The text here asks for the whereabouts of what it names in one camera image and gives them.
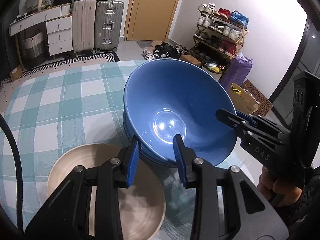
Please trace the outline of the right hand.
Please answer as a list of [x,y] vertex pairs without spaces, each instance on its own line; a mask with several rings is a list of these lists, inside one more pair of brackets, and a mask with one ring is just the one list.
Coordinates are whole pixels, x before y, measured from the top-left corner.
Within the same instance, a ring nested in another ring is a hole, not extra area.
[[267,200],[271,199],[272,192],[282,195],[283,198],[278,203],[279,207],[294,204],[302,194],[302,190],[295,185],[284,180],[274,179],[265,166],[263,166],[259,176],[257,188]]

